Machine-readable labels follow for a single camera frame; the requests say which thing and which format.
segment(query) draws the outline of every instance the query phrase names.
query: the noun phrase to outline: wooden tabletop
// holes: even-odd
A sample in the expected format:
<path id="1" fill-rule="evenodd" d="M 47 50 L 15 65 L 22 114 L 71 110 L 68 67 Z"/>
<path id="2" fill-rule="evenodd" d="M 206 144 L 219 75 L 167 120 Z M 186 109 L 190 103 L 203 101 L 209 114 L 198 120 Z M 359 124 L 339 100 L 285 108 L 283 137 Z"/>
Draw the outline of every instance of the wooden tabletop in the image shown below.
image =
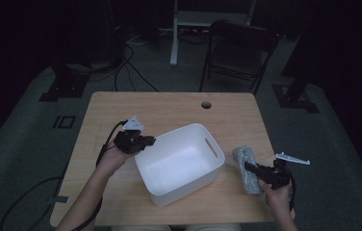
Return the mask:
<path id="1" fill-rule="evenodd" d="M 201 103 L 208 101 L 210 109 Z M 248 145 L 256 162 L 271 166 L 271 142 L 255 98 L 249 93 L 96 92 L 74 147 L 51 224 L 57 226 L 94 170 L 100 148 L 112 128 L 136 116 L 142 135 L 157 137 L 191 123 L 204 125 L 225 154 L 225 164 L 210 185 L 168 206 L 151 202 L 134 159 L 110 179 L 96 225 L 191 224 L 270 221 L 263 195 L 246 194 L 232 159 L 235 147 Z"/>

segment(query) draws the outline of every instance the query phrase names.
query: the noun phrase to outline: gray floor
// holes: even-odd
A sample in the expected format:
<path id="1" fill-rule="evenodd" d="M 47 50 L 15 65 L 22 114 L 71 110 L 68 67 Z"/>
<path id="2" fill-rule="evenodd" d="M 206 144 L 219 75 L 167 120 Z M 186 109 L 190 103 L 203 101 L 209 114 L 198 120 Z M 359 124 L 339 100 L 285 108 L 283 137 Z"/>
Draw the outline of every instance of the gray floor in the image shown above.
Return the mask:
<path id="1" fill-rule="evenodd" d="M 184 37 L 199 41 L 196 37 Z M 131 63 L 159 91 L 197 91 L 205 45 L 180 41 L 178 66 L 169 66 L 170 38 L 131 44 Z M 309 85 L 307 93 L 320 114 L 281 109 L 272 84 L 290 84 L 282 69 L 296 43 L 283 38 L 275 51 L 256 100 L 276 153 L 310 160 L 311 166 L 289 164 L 297 179 L 296 223 L 300 230 L 362 230 L 362 164 L 324 92 Z M 137 73 L 123 68 L 117 88 L 153 91 Z M 91 94 L 112 90 L 113 75 L 91 76 L 81 98 L 39 102 L 54 74 L 45 69 L 26 90 L 0 130 L 0 223 L 12 204 L 35 184 L 62 176 L 80 130 Z M 214 76 L 204 91 L 246 91 L 248 83 Z M 53 128 L 58 116 L 76 116 L 70 129 Z M 28 230 L 46 211 L 58 188 L 53 180 L 27 194 L 9 213 L 4 230 Z M 50 211 L 34 230 L 53 230 Z M 242 224 L 244 230 L 276 230 L 274 223 Z"/>

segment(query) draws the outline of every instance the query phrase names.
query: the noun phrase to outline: chair seat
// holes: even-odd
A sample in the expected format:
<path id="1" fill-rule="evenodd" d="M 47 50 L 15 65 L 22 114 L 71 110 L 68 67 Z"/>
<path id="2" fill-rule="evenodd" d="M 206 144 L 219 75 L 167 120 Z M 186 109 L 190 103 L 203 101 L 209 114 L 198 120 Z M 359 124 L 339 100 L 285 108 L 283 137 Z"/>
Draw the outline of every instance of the chair seat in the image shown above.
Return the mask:
<path id="1" fill-rule="evenodd" d="M 265 52 L 236 46 L 227 40 L 221 40 L 215 46 L 209 62 L 210 66 L 214 68 L 256 76 L 260 74 L 262 63 L 266 57 Z"/>

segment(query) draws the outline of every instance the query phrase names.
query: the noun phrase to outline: chair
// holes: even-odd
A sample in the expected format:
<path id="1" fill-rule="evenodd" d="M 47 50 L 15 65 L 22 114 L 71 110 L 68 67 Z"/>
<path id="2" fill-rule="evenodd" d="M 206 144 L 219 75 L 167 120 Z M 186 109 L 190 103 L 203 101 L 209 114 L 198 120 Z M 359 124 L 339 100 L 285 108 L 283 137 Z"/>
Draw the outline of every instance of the chair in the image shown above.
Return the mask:
<path id="1" fill-rule="evenodd" d="M 209 28 L 208 50 L 202 71 L 199 92 L 202 92 L 205 73 L 252 81 L 253 94 L 259 89 L 268 61 L 276 48 L 276 34 L 227 20 L 217 20 Z"/>

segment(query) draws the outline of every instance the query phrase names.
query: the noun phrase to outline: white container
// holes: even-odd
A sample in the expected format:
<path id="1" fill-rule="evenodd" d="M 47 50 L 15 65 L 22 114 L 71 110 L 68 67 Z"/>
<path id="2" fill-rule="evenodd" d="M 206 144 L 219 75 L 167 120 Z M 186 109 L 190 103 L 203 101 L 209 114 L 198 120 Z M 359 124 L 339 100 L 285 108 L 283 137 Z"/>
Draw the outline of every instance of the white container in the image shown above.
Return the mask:
<path id="1" fill-rule="evenodd" d="M 135 159 L 153 203 L 166 206 L 213 182 L 225 156 L 208 130 L 194 123 L 157 137 Z"/>

